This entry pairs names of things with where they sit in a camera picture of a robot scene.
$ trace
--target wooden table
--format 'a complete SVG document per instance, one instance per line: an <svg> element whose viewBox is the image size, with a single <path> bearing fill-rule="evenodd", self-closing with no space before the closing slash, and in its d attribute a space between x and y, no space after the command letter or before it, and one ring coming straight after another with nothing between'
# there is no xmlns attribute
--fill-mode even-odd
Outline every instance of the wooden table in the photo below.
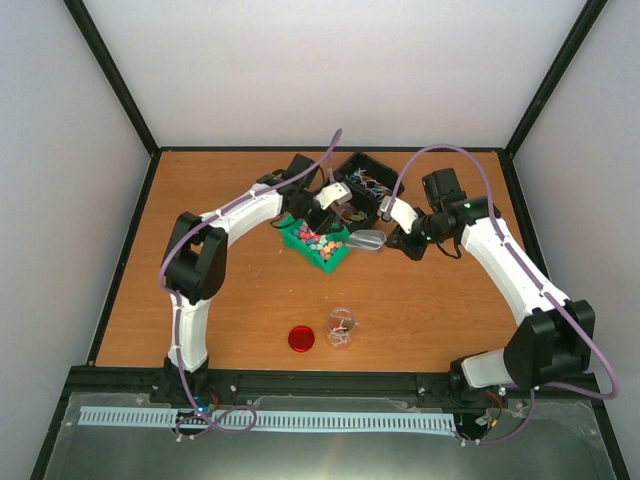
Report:
<svg viewBox="0 0 640 480"><path fill-rule="evenodd" d="M301 152L317 159L321 152ZM171 306L156 283L176 217L221 206L262 176L286 168L294 152L165 152L149 194L97 358L101 366L160 366L171 341ZM350 154L334 154L336 165ZM400 171L410 152L373 152ZM477 153L514 237L520 234L494 153ZM428 153L404 180L402 198L428 211L420 178L454 167L467 194L484 194L475 167L457 153ZM378 222L389 231L392 225ZM359 325L354 342L334 350L323 336L329 312L346 306ZM296 325L309 325L316 343L289 348ZM284 247L280 233L260 225L229 250L224 286L214 297L207 347L210 368L424 371L448 370L461 356L503 347L515 330L511 312L482 267L427 249L421 262L397 250L350 252L332 274L311 268Z"/></svg>

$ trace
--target purple cable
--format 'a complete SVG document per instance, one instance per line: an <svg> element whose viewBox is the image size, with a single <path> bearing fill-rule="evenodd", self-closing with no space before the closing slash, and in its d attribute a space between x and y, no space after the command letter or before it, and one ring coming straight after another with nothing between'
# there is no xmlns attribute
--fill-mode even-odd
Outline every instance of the purple cable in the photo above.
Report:
<svg viewBox="0 0 640 480"><path fill-rule="evenodd" d="M276 185L264 188L258 192L255 192L255 196L260 196L260 195L265 195L269 192L272 192L278 188L284 187L286 185L289 185L303 177L305 177L308 173L310 173L312 170L314 170L315 168L318 168L320 166L320 164L325 161L325 159L331 155L331 152L333 151L333 149L336 147L336 145L338 144L338 142L340 141L340 137L342 136L342 129L339 128L338 130L336 130L336 133L333 135L333 138L331 139L331 143L329 144L329 147L327 148L327 150L324 152L324 154L322 154L322 156L313 164L311 164L306 170L304 170L303 172L299 173L298 175L293 176L292 178L285 180L283 182L280 182ZM235 200L231 201L230 203L228 203L227 205L225 205L224 207L222 207L219 212L220 215L224 215L226 212L228 212L229 210L231 210L232 208L237 207L238 205L241 205L242 203L246 202L247 200L250 200L251 198L253 198L253 196L250 193L246 193L238 198L236 198ZM182 249L182 247L184 247L184 245L196 234L198 233L200 230L202 230L203 228L205 228L207 225L209 225L212 221L216 220L218 218L218 213L212 213L211 215L204 217L201 222L195 226L194 228L192 228L191 230L189 230L184 237L182 237L176 244L175 246L169 251L169 253L167 254L166 258L164 259L164 261L162 262L162 265L160 266L160 272L158 272L158 284L160 285L160 288L162 288L164 291L166 291L169 295L172 295L175 298L176 301L176 306L178 307L178 310L176 311L176 321L175 321L175 328L174 328L174 340L175 340L175 345L176 345L176 357L177 357L177 361L178 361L178 373L180 375L180 381L182 382L182 387L184 388L185 394L187 395L187 399L189 400L189 403L191 404L191 406L193 407L195 412L199 412L199 407L197 402L195 401L195 399L193 398L193 394L191 393L191 390L189 389L189 384L187 382L187 378L185 375L185 370L184 370L184 361L182 359L182 346L180 345L180 321L181 321L181 311L180 311L180 307L182 306L182 297L180 294L178 294L178 292L176 292L175 290L167 287L164 283L164 276L165 273L167 271L167 268L169 267L169 263L171 262L171 260L173 260L173 258L178 254L178 252ZM229 413L231 413L232 411L235 410L248 410L253 414L253 421L251 422L251 424L243 429L243 430L229 430L226 428L221 427L220 425L218 425L218 423L220 422L220 420L222 418L224 418L226 415L228 415ZM215 421L211 420L211 418L208 415L202 414L202 413L196 413L196 415L194 415L193 417L189 417L188 419L184 419L182 422L179 422L176 425L176 434L180 435L180 431L179 428L180 426L186 422L187 420L189 420L190 418L198 418L200 420L205 421L209 426L203 430L202 432L199 432L197 435L194 435L193 438L197 438L200 437L202 435L204 435L205 433L210 432L211 430L218 430L221 432L225 432L225 433L232 433L232 434L238 434L238 433L246 433L248 431L250 431L256 424L257 420L258 420L258 414L256 412L256 410L253 407L249 407L249 406L244 406L244 405L239 405L236 406L234 408L231 408L229 410L227 410L223 415L221 415L220 417L218 417L218 419L216 419Z"/></svg>
<svg viewBox="0 0 640 480"><path fill-rule="evenodd" d="M471 155L471 153L467 152L463 148L456 147L455 145L449 145L447 143L437 143L434 145L429 145L427 147L421 148L416 153L414 153L413 156L406 163L406 165L400 172L400 175L398 176L398 180L396 181L395 186L393 187L393 193L391 195L389 208L387 210L388 212L390 212L391 207L393 207L393 203L395 202L396 196L398 195L398 189L400 188L400 183L402 182L402 178L405 176L405 174L409 170L409 167L411 166L411 164L416 160L416 158L418 158L424 152L441 149L441 148L446 148L448 150L453 150L454 152L461 153L465 157L467 157L469 160L471 160L471 162L473 162L473 164L476 166L476 168L480 172L480 176L482 177L482 181L484 182L484 187L485 187L485 190L487 191L487 201L489 202L489 205L493 205L493 193L491 191L491 185L489 184L489 178L487 177L487 174L484 171L484 168L482 168L482 165L480 164L478 159L475 158L473 155ZM491 224L493 225L496 235L498 235L498 238L500 239L500 241L503 241L505 239L505 235L500 229L500 226L498 225L498 221L496 219L493 208L489 208L489 218L491 219ZM527 275L527 277L529 277L531 282L533 282L536 288L542 292L544 285L542 284L542 282L540 282L540 280L538 280L536 275L531 271L531 269L527 266L527 264L520 257L520 255L518 255L518 253L513 248L513 246L510 245L509 243L505 243L505 247L513 257L513 259L516 261L516 263L518 263L520 268L522 268L522 270ZM560 304L560 302L558 302L555 298L553 298L551 294L549 294L548 292L544 292L544 296L547 298L547 300L549 300L549 302L554 306L554 308L560 312L560 315L562 315L562 317L569 323L571 328L573 328L576 331L576 333L587 344L587 346L589 346L589 348L591 349L591 351L593 351L596 357L598 357L598 360L600 360L600 363L602 363L602 366L606 370L607 374L609 375L609 379L611 380L611 392L609 393L592 392L591 390L587 390L581 387L576 387L574 385L563 383L563 382L549 382L547 385L552 387L557 387L557 388L564 388L565 390L570 390L572 392L580 393L581 395L585 395L591 398L597 398L600 400L609 400L609 399L616 398L620 393L620 381L618 380L618 375L616 374L615 370L609 363L609 360L607 360L607 357L605 357L604 353L602 353L602 351L593 342L593 340L589 338L589 335L587 335L587 333L582 329L582 327L578 324L578 322L576 322L573 319L571 314L569 314L569 312L566 310L566 308L564 308L563 305Z"/></svg>
<svg viewBox="0 0 640 480"><path fill-rule="evenodd" d="M500 437L496 440L480 440L480 442L478 443L478 445L497 445L498 443L502 443L505 442L507 440L512 439L513 437L515 437L517 434L519 434L520 432L522 432L527 425L529 425L529 422L533 419L533 411L536 408L536 395L535 395L535 391L533 389L531 389L531 402L529 405L529 412L527 413L527 416L525 417L525 419L522 421L522 423L520 425L518 425L518 428L516 428L513 432L509 433L508 435L505 435L504 437ZM466 439L462 438L460 436L460 434L458 432L455 432L455 436L458 440L462 441L462 442L466 442Z"/></svg>

